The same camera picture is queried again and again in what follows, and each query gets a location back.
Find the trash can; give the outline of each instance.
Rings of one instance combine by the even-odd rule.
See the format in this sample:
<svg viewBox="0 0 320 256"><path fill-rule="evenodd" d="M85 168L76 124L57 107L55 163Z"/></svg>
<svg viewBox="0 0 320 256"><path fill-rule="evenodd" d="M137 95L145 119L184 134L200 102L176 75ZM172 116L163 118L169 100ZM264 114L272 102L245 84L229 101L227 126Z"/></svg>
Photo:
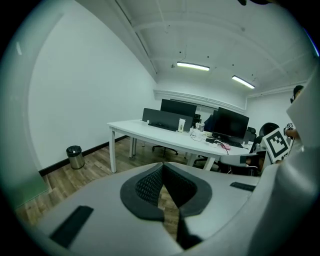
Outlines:
<svg viewBox="0 0 320 256"><path fill-rule="evenodd" d="M70 146L66 149L66 154L72 169L80 169L85 165L85 160L81 152L80 146Z"/></svg>

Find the ceiling beam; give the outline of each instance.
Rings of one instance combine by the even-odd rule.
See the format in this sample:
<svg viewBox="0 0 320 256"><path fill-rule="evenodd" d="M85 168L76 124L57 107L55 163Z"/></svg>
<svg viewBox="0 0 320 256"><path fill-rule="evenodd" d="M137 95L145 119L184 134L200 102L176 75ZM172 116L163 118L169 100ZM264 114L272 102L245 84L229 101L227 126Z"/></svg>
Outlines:
<svg viewBox="0 0 320 256"><path fill-rule="evenodd" d="M265 47L263 47L254 36L247 32L243 32L241 27L237 24L199 12L188 12L188 20L182 19L181 12L163 12L162 15L166 20L166 23L171 26L194 27L196 29L206 28L208 30L217 30L228 37L232 37L236 41L255 49L264 58L268 59L284 76L289 77L281 64L265 49ZM132 27L135 31L162 26L162 21L155 18L153 14L144 15L132 20Z"/></svg>

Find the computer monitor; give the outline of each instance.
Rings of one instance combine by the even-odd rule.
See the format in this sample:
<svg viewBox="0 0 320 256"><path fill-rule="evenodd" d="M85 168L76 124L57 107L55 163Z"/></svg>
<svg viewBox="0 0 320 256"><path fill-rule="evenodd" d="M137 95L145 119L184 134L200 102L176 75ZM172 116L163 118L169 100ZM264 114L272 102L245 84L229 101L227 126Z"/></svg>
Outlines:
<svg viewBox="0 0 320 256"><path fill-rule="evenodd" d="M195 116L197 106L175 100L163 99L160 110L193 118Z"/></svg>
<svg viewBox="0 0 320 256"><path fill-rule="evenodd" d="M213 132L215 134L243 139L248 122L249 117L219 107Z"/></svg>

